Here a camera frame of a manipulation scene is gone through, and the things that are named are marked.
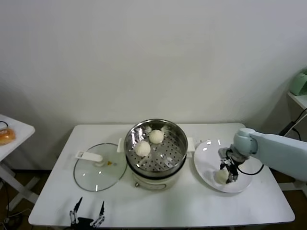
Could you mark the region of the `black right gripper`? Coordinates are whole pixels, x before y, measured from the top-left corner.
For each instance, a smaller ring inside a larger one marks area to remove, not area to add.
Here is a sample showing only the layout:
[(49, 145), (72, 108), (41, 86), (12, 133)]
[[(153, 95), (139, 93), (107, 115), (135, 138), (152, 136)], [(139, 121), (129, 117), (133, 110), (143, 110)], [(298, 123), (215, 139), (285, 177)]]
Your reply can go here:
[(235, 163), (231, 158), (225, 158), (223, 161), (221, 161), (220, 164), (220, 170), (227, 169), (229, 172), (228, 179), (226, 180), (226, 183), (234, 183), (237, 181), (238, 178), (238, 171)]

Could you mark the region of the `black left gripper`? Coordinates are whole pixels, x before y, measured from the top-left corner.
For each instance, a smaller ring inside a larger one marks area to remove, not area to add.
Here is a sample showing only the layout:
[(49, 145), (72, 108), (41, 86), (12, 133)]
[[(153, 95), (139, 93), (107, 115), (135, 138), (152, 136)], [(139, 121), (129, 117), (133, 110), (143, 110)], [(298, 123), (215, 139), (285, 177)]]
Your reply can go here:
[(90, 218), (82, 218), (77, 217), (77, 212), (80, 207), (80, 204), (82, 202), (83, 197), (79, 199), (79, 201), (74, 206), (73, 210), (69, 212), (71, 225), (69, 226), (70, 230), (94, 230), (95, 227), (100, 227), (100, 225), (104, 222), (105, 216), (105, 202), (103, 201), (101, 205), (101, 209), (98, 215), (98, 218), (96, 220), (90, 219)]

